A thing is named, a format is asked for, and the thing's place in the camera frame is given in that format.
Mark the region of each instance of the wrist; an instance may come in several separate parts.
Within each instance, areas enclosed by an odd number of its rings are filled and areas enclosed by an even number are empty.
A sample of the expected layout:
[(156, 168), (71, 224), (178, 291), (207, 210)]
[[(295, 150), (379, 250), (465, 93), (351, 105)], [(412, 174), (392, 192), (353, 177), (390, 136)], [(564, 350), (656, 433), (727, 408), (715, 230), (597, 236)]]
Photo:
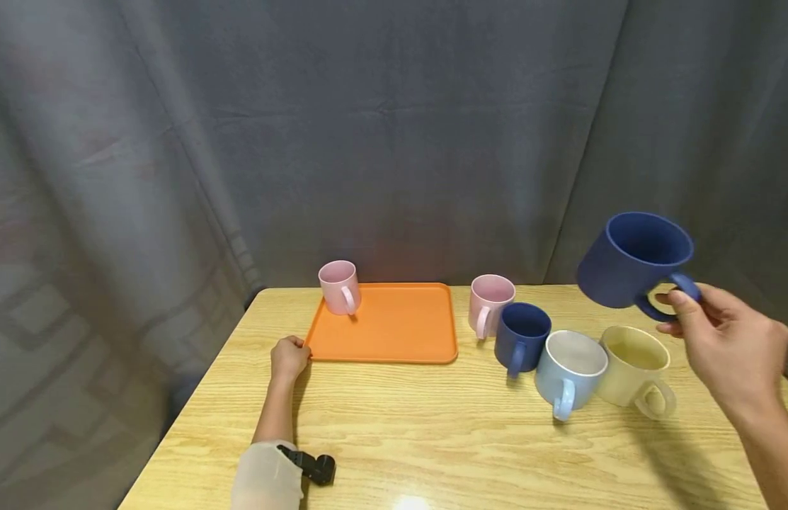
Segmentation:
[(297, 377), (288, 375), (272, 375), (269, 380), (269, 392), (291, 392), (294, 390), (294, 383)]
[(753, 402), (738, 402), (721, 406), (733, 428), (741, 434), (771, 426), (787, 414), (779, 396), (766, 396)]

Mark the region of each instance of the human hand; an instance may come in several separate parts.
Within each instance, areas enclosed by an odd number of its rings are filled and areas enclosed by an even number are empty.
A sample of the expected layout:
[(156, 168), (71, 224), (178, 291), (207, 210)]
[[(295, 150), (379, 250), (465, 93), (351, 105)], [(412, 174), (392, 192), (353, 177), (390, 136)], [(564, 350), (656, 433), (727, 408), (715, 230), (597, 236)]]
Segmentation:
[(698, 286), (700, 302), (681, 290), (657, 294), (678, 317), (657, 324), (657, 331), (685, 339), (691, 368), (732, 422), (781, 404), (788, 328), (726, 290)]
[(312, 350), (296, 336), (281, 338), (272, 348), (272, 381), (294, 385), (297, 376), (309, 364)]

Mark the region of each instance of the black wrist strap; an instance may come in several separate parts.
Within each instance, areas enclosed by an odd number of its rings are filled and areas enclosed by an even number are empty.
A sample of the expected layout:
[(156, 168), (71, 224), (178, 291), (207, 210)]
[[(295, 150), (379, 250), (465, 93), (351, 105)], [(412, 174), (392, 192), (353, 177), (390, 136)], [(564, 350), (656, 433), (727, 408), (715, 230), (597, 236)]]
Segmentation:
[(330, 485), (334, 482), (334, 472), (338, 464), (330, 455), (320, 455), (314, 458), (304, 451), (290, 450), (286, 446), (278, 445), (278, 450), (288, 457), (294, 465), (303, 470), (303, 476), (312, 480), (317, 485)]

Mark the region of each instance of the sleeve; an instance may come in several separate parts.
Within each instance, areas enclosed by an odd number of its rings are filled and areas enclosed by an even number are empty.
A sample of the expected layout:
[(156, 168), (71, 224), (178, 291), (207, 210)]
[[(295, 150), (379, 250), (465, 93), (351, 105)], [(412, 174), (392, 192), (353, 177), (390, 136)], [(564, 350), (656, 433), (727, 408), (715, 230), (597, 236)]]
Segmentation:
[(232, 510), (298, 510), (303, 491), (303, 470), (277, 446), (297, 448), (287, 441), (266, 441), (249, 446), (241, 456), (232, 485)]

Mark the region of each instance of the orange tray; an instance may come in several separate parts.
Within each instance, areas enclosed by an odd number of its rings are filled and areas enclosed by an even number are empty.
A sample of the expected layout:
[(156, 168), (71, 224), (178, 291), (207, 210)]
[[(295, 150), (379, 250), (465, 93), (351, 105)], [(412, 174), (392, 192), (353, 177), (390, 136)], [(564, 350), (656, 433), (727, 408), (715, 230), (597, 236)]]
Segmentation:
[(450, 363), (456, 328), (450, 289), (442, 283), (361, 283), (354, 317), (320, 300), (306, 345), (312, 359), (379, 363)]

